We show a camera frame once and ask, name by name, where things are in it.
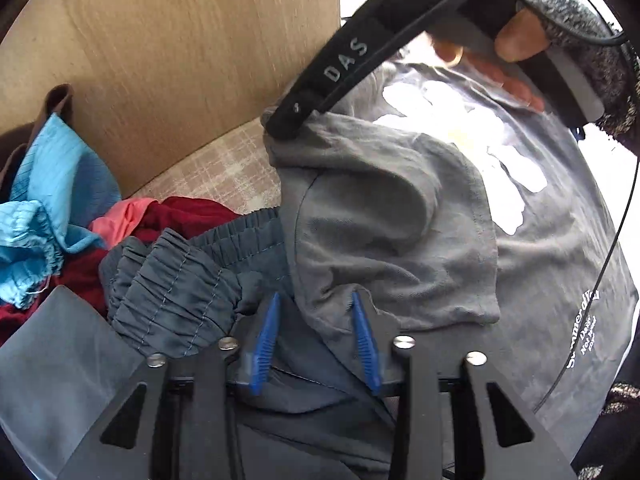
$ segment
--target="gray t-shirt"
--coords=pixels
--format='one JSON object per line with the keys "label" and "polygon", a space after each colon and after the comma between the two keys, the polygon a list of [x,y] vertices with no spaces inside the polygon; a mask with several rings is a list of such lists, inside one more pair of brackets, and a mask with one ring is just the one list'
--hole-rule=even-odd
{"label": "gray t-shirt", "polygon": [[575,333],[615,227],[558,118],[478,81],[463,66],[387,62],[295,140],[265,136],[296,303],[356,375],[356,286],[402,330],[484,325],[532,408],[579,338],[538,412],[571,459],[629,344],[638,293],[616,248]]}

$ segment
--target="printed graphic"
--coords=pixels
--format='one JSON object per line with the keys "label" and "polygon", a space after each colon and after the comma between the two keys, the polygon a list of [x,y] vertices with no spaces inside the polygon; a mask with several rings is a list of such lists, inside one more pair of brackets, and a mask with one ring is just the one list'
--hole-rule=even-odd
{"label": "printed graphic", "polygon": [[[576,349],[576,351],[572,352],[571,359],[569,360],[567,368],[575,367],[576,356],[580,357],[581,355],[585,355],[588,352],[591,352],[596,341],[596,334],[594,329],[598,320],[595,315],[587,315],[587,321],[584,323],[583,329],[580,330],[580,323],[582,322],[584,314],[587,310],[587,305],[589,304],[590,297],[591,291],[585,291],[585,293],[582,295],[582,303],[580,304],[580,308],[578,309],[578,314],[577,316],[575,316],[574,329],[571,332],[571,346],[569,346],[569,349],[574,348],[575,341],[578,338],[580,338],[580,343],[578,344],[578,348]],[[597,301],[599,299],[600,293],[596,290],[593,293],[593,301]]]}
{"label": "printed graphic", "polygon": [[543,190],[547,181],[534,161],[504,143],[502,120],[487,108],[467,110],[462,96],[441,81],[425,82],[422,91],[394,83],[382,95],[405,117],[385,115],[375,123],[455,144],[482,175],[494,223],[505,233],[515,234],[522,225],[525,204],[513,181],[532,193]]}

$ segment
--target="dark red fabric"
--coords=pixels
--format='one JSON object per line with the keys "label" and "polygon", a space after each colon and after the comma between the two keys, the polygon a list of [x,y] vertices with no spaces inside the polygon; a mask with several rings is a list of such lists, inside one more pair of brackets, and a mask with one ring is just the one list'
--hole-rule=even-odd
{"label": "dark red fabric", "polygon": [[[172,196],[162,203],[149,205],[133,235],[145,244],[156,241],[167,227],[191,238],[231,222],[239,215],[213,200]],[[65,285],[106,317],[107,307],[98,276],[98,265],[107,253],[104,249],[88,249],[80,254],[68,254],[60,276],[53,276],[49,288],[27,310],[13,305],[0,306],[0,346],[29,319],[49,293],[58,285]]]}
{"label": "dark red fabric", "polygon": [[145,244],[150,244],[169,227],[185,238],[192,238],[213,227],[231,222],[238,216],[213,200],[170,196],[162,203],[150,204],[132,234]]}

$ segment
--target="wooden board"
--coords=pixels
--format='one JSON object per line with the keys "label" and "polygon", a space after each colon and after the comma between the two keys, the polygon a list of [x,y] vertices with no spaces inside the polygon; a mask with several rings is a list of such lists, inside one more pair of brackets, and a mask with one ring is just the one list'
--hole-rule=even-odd
{"label": "wooden board", "polygon": [[0,132],[71,83],[126,196],[258,116],[338,25],[338,0],[30,0],[0,44]]}

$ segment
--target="gray fabric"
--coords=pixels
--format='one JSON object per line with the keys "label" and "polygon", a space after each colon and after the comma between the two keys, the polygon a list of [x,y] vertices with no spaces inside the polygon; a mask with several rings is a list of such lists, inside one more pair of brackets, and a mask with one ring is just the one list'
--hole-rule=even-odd
{"label": "gray fabric", "polygon": [[[567,359],[583,294],[596,280],[615,228],[559,120],[483,88],[462,67],[458,71],[386,63],[331,113],[313,114],[295,140],[265,136],[282,183],[280,218],[295,299],[305,320],[355,374],[360,370],[348,307],[356,284],[366,286],[377,309],[405,329],[487,324],[499,317],[492,332],[508,343],[502,371],[534,407]],[[516,185],[526,207],[514,235],[495,228],[499,310],[490,279],[493,226],[487,224],[478,174],[452,146],[367,122],[389,113],[385,86],[421,88],[428,79],[455,88],[467,109],[494,111],[506,125],[506,143],[543,168],[548,180],[537,193]],[[362,96],[371,95],[363,102]],[[569,458],[597,418],[630,341],[638,293],[620,248],[599,298],[591,311],[597,319],[591,351],[578,352],[538,413]]]}
{"label": "gray fabric", "polygon": [[246,480],[270,478],[356,480],[358,477],[336,459],[307,452],[287,443],[268,438],[258,431],[240,425],[238,440],[242,453],[250,460],[242,464]]}
{"label": "gray fabric", "polygon": [[[128,245],[126,240],[121,244]],[[183,269],[188,267],[188,272],[176,279],[176,262],[183,261],[187,254],[190,256]],[[199,263],[191,264],[192,258]],[[111,283],[108,304],[116,312],[114,329],[144,354],[159,351],[181,357],[185,350],[195,353],[229,331],[234,333],[228,326],[224,331],[220,329],[223,321],[250,316],[261,301],[278,291],[282,298],[280,332],[272,368],[260,396],[250,396],[244,390],[236,392],[239,421],[267,435],[267,442],[271,438],[283,439],[312,454],[322,454],[333,464],[331,468],[345,471],[337,465],[341,462],[357,470],[361,478],[387,471],[392,417],[366,386],[334,358],[290,298],[292,285],[277,210],[252,213],[188,242],[165,230],[129,280],[129,288],[124,280],[117,279],[125,259],[127,248],[114,248],[103,260],[100,276],[105,289]],[[215,281],[210,278],[218,274]],[[162,304],[158,298],[165,296],[167,300]],[[123,299],[120,304],[113,304],[114,298]],[[200,325],[203,312],[207,316]],[[198,337],[191,345],[194,332]],[[230,368],[229,373],[233,379],[234,369]],[[376,437],[363,438],[365,434]],[[306,456],[281,447],[275,446],[278,452],[301,457],[300,460]],[[250,449],[250,444],[246,449],[242,446],[243,455]],[[300,464],[303,470],[307,469],[309,478],[314,477],[314,460]],[[318,464],[327,464],[326,460]]]}
{"label": "gray fabric", "polygon": [[150,248],[126,238],[100,265],[116,332],[144,355],[173,358],[195,354],[228,334],[236,314],[252,314],[262,297],[261,282],[291,295],[288,274],[272,209],[190,241],[170,229]]}
{"label": "gray fabric", "polygon": [[37,478],[57,477],[141,361],[63,286],[2,345],[0,424]]}

